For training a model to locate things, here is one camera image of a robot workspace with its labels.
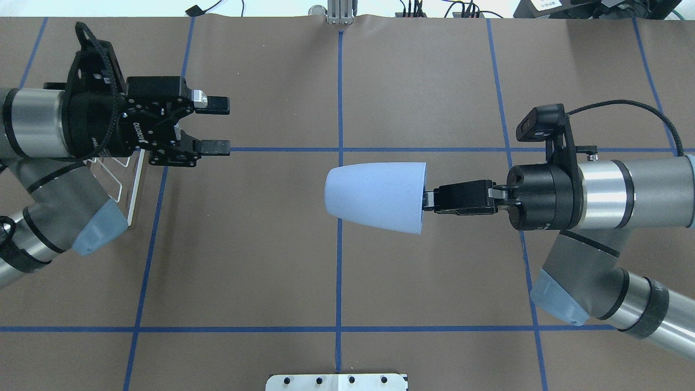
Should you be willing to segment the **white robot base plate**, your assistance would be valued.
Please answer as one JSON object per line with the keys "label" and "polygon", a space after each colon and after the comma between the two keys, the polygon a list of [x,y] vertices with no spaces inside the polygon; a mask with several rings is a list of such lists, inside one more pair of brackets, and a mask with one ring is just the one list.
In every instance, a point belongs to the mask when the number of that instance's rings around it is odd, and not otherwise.
{"label": "white robot base plate", "polygon": [[396,373],[361,374],[278,374],[271,376],[266,390],[409,390],[407,375]]}

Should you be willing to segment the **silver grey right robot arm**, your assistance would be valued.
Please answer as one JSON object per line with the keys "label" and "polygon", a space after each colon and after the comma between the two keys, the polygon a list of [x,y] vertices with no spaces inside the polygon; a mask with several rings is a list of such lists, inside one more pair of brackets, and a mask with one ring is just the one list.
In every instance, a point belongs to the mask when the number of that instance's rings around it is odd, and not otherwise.
{"label": "silver grey right robot arm", "polygon": [[422,195],[440,215],[505,210],[521,231],[558,235],[532,284],[536,307],[571,326],[591,318],[693,360],[693,299],[618,266],[632,232],[693,227],[693,156],[518,165],[507,182],[465,181]]}

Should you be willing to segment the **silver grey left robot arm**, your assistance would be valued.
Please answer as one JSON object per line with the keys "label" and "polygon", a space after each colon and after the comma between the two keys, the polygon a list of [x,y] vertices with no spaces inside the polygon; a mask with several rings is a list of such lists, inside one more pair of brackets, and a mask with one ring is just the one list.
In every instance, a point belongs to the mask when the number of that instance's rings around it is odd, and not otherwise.
{"label": "silver grey left robot arm", "polygon": [[10,89],[2,100],[2,166],[33,199],[2,216],[2,287],[69,249],[89,255],[129,227],[86,161],[147,150],[154,166],[194,167],[228,156],[228,140],[199,140],[178,126],[193,113],[228,115],[228,97],[192,90],[183,77],[130,77],[42,89]]}

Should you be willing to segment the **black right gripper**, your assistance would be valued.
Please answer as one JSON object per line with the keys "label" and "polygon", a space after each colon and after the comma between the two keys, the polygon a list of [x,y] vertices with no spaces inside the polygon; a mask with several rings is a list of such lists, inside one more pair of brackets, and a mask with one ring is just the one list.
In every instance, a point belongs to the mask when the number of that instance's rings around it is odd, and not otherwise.
{"label": "black right gripper", "polygon": [[[502,192],[496,204],[492,188]],[[578,164],[542,163],[512,167],[504,185],[476,180],[425,191],[422,210],[439,215],[494,215],[497,205],[507,211],[512,227],[523,232],[575,228],[583,203]]]}

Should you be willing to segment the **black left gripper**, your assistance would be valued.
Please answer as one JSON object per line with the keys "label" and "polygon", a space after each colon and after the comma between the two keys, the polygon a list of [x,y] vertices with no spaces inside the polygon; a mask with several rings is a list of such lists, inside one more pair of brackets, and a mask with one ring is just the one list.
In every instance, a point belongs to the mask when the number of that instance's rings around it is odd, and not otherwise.
{"label": "black left gripper", "polygon": [[125,93],[66,92],[65,142],[72,157],[128,157],[149,151],[156,166],[194,167],[229,156],[229,140],[198,140],[179,128],[193,113],[230,114],[229,98],[189,89],[184,77],[129,77]]}

